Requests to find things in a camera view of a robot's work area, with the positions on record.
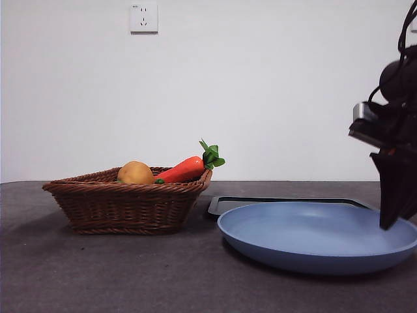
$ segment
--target carrot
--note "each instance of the carrot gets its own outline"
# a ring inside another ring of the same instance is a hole
[[[204,171],[203,160],[201,160],[199,156],[192,156],[182,161],[180,164],[177,164],[174,168],[163,171],[155,178],[157,181],[161,179],[163,183],[175,183],[201,176]]]
[[[169,170],[159,173],[155,177],[156,184],[176,183],[188,181],[201,176],[205,169],[212,170],[214,167],[225,164],[223,158],[219,158],[219,148],[217,145],[210,147],[201,140],[199,142],[204,148],[203,158],[191,156]]]

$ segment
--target gray table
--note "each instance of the gray table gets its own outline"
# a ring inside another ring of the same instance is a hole
[[[289,273],[235,252],[213,196],[354,198],[379,184],[214,181],[175,235],[77,235],[42,182],[1,185],[1,312],[417,312],[417,255],[370,275]]]

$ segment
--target woven basket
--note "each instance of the woven basket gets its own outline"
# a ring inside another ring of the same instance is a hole
[[[187,183],[123,184],[112,168],[45,184],[77,233],[162,235],[179,231],[211,170]],[[151,168],[154,175],[170,168]]]

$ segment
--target electrical outlet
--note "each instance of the electrical outlet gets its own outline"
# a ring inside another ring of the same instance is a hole
[[[137,3],[130,7],[130,32],[132,34],[158,32],[156,3]]]

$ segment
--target baking tray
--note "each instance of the baking tray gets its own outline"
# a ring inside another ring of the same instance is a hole
[[[302,201],[302,202],[319,202],[319,203],[346,203],[364,209],[372,209],[370,206],[360,203],[353,199],[344,198],[258,198],[258,197],[234,197],[234,196],[217,196],[213,197],[207,209],[207,213],[213,217],[219,217],[225,212],[228,212],[243,205],[264,203],[264,202],[288,202],[288,201]]]

